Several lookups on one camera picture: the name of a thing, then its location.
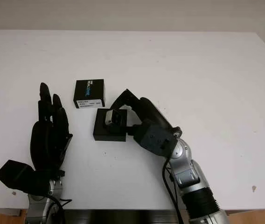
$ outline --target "white label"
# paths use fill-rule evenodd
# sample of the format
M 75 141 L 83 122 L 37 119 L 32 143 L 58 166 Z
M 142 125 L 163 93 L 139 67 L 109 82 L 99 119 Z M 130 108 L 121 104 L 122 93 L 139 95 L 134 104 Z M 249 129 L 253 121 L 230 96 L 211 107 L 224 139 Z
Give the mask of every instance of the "white label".
M 86 100 L 77 100 L 78 108 L 85 107 L 102 107 L 100 99 L 86 99 Z

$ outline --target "white table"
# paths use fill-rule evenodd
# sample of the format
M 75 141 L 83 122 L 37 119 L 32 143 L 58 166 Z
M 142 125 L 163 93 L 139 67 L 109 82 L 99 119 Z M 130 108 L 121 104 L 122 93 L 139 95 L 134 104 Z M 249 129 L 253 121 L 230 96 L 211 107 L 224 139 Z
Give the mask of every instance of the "white table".
M 256 34 L 0 30 L 0 167 L 33 165 L 45 82 L 74 135 L 62 166 L 66 208 L 170 209 L 163 158 L 131 137 L 95 141 L 96 108 L 75 108 L 75 81 L 95 78 L 105 79 L 107 107 L 128 88 L 182 128 L 223 209 L 265 209 L 265 44 Z M 0 182 L 0 208 L 27 208 L 26 194 L 12 192 Z

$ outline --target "robotic arm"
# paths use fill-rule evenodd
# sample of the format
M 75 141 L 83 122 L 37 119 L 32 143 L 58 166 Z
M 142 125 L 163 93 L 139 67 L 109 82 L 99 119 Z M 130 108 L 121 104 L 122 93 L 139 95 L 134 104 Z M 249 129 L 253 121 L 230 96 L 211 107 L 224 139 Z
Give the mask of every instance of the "robotic arm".
M 123 105 L 131 106 L 142 121 L 141 125 L 126 127 L 126 124 L 123 124 L 122 121 L 126 121 L 126 117 L 119 113 L 119 109 Z M 109 133 L 121 134 L 126 132 L 128 135 L 133 135 L 135 141 L 143 148 L 156 155 L 166 157 L 163 179 L 175 205 L 179 223 L 182 224 L 183 221 L 164 177 L 168 163 L 182 201 L 186 205 L 190 224 L 229 223 L 225 211 L 219 208 L 213 198 L 213 193 L 199 164 L 192 159 L 189 145 L 180 139 L 181 129 L 172 127 L 149 99 L 138 99 L 127 89 L 106 112 L 104 121 L 103 128 Z

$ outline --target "black box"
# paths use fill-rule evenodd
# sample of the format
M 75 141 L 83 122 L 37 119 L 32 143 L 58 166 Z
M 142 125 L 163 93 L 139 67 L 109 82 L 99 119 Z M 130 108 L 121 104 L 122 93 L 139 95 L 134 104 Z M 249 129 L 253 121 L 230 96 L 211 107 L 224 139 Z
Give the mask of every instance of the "black box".
M 76 108 L 104 107 L 105 84 L 103 79 L 77 80 L 73 102 Z
M 94 124 L 93 137 L 96 141 L 125 141 L 126 131 L 123 128 L 117 133 L 110 133 L 105 128 L 105 115 L 110 109 L 97 109 L 96 120 Z M 127 110 L 119 109 L 118 113 L 121 114 L 121 126 L 126 127 Z

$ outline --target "cable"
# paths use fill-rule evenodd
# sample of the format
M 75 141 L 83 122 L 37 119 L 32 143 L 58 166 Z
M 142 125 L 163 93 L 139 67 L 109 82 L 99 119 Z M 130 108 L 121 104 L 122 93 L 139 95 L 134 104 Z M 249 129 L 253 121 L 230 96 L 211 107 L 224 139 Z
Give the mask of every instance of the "cable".
M 170 158 L 171 158 L 171 155 L 166 159 L 166 161 L 164 163 L 164 166 L 162 167 L 162 179 L 164 181 L 164 184 L 165 184 L 165 186 L 167 188 L 167 191 L 168 191 L 168 193 L 169 193 L 169 195 L 170 195 L 170 197 L 172 199 L 172 202 L 174 204 L 174 207 L 175 207 L 175 210 L 176 210 L 176 213 L 177 213 L 178 223 L 179 224 L 183 224 L 183 220 L 182 220 L 181 215 L 180 215 L 180 212 L 179 212 L 178 204 L 175 201 L 175 198 L 174 198 L 174 196 L 173 196 L 173 194 L 171 192 L 171 189 L 169 188 L 169 185 L 168 185 L 168 183 L 166 181 L 166 177 L 165 177 L 165 170 L 166 170 L 167 164 L 170 161 Z
M 65 206 L 66 204 L 72 202 L 72 199 L 61 199 L 61 198 L 60 198 L 60 201 L 65 202 L 64 204 L 61 205 L 61 206 L 63 207 L 63 206 Z M 53 202 L 52 204 L 49 205 L 49 208 L 48 208 L 48 210 L 47 210 L 47 216 L 46 216 L 47 218 L 49 217 L 49 212 L 50 212 L 50 210 L 52 209 L 52 207 L 53 207 L 55 204 L 56 204 L 56 203 Z
M 65 205 L 67 205 L 68 203 L 72 202 L 72 199 L 61 199 L 61 198 L 60 198 L 60 201 L 65 202 L 65 203 L 62 205 L 62 207 L 63 207 L 63 206 L 65 206 Z
M 62 205 L 60 204 L 60 202 L 58 201 L 58 199 L 56 199 L 52 195 L 45 195 L 45 197 L 47 197 L 53 201 L 53 203 L 49 206 L 49 208 L 51 208 L 54 204 L 56 204 L 58 206 L 59 212 L 61 213 L 61 216 L 62 216 L 62 224 L 66 224 L 64 209 L 63 209 Z
M 176 198 L 176 203 L 178 203 L 178 199 L 177 199 L 177 191 L 176 191 L 176 184 L 175 184 L 175 181 L 174 181 L 174 177 L 172 176 L 172 173 L 171 171 L 169 170 L 171 169 L 170 167 L 166 167 L 166 171 L 169 173 L 170 175 L 170 180 L 171 182 L 173 182 L 173 185 L 174 185 L 174 191 L 175 191 L 175 198 Z
M 175 184 L 175 182 L 173 182 L 173 185 L 174 185 L 174 191 L 175 191 L 176 203 L 178 204 L 177 191 L 176 191 L 176 184 Z

